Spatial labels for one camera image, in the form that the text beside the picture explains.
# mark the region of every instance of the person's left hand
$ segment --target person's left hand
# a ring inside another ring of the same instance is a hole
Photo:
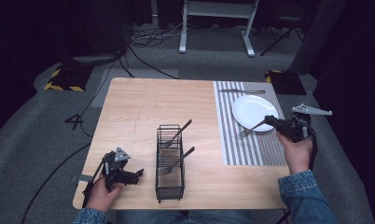
[[[105,177],[101,178],[92,187],[86,207],[106,213],[111,208],[113,201],[118,197],[123,187],[124,184],[114,183],[112,190],[109,192],[105,186]]]

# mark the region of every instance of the denim sleeve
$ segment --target denim sleeve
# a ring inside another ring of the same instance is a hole
[[[106,224],[106,214],[93,208],[82,208],[73,224]]]
[[[312,171],[281,177],[278,185],[281,199],[291,211],[294,224],[337,223]]]

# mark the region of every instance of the striped placemat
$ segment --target striped placemat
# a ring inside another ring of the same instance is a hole
[[[232,105],[245,93],[219,92],[222,89],[264,90],[266,93],[257,96],[272,103],[280,119],[284,118],[284,113],[270,83],[214,81],[223,162],[227,165],[286,165],[284,147],[278,141],[275,129],[253,133],[243,139],[236,138],[237,133],[243,130],[243,126],[233,117]]]

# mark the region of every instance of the utensil caddy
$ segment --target utensil caddy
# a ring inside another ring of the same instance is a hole
[[[171,140],[180,130],[179,125],[160,125],[157,140],[156,161],[156,197],[161,200],[180,200],[185,189],[184,161],[175,165],[173,171],[167,175],[160,175],[159,169],[172,166],[183,155],[182,133],[177,135],[169,147],[161,145]]]

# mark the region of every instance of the human hand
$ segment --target human hand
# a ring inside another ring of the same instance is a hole
[[[106,213],[111,208],[113,201],[118,197],[123,187],[124,185],[121,183],[114,183],[109,192],[105,186],[105,178],[100,177],[100,180],[98,180],[91,189],[86,207]]]
[[[284,156],[289,166],[289,173],[293,175],[308,170],[313,141],[306,138],[294,143],[279,132],[277,132],[277,137],[285,148]]]

